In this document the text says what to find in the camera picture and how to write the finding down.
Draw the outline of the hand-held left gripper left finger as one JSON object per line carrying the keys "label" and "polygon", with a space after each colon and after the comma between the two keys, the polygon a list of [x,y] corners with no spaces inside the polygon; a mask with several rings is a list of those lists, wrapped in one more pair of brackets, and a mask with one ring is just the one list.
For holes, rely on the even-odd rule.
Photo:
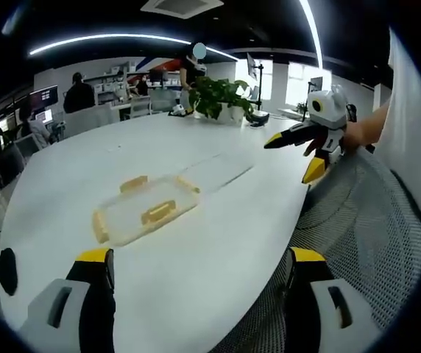
{"label": "hand-held left gripper left finger", "polygon": [[114,252],[83,252],[29,304],[18,334],[33,352],[114,352]]}

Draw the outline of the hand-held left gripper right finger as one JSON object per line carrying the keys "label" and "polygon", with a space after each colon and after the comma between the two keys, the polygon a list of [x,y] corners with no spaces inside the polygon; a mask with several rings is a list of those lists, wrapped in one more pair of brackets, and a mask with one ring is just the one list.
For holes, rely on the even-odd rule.
{"label": "hand-held left gripper right finger", "polygon": [[285,285],[286,352],[365,352],[381,331],[372,308],[345,279],[336,279],[326,259],[291,247]]}

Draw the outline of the person's right hand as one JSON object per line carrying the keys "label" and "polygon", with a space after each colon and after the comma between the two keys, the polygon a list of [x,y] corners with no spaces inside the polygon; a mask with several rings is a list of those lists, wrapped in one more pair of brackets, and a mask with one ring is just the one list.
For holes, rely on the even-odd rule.
{"label": "person's right hand", "polygon": [[360,146],[367,146],[378,141],[380,132],[375,126],[363,122],[349,122],[343,137],[345,151],[355,151]]}

